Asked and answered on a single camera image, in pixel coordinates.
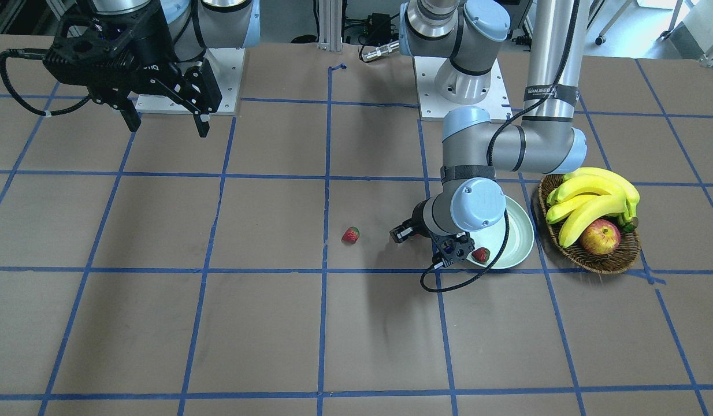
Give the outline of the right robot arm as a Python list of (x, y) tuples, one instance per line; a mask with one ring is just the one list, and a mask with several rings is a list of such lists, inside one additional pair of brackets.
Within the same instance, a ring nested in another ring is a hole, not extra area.
[(259, 40), (257, 1), (77, 1), (42, 62), (132, 132), (142, 112), (180, 113), (206, 137), (212, 115), (235, 113), (243, 58)]

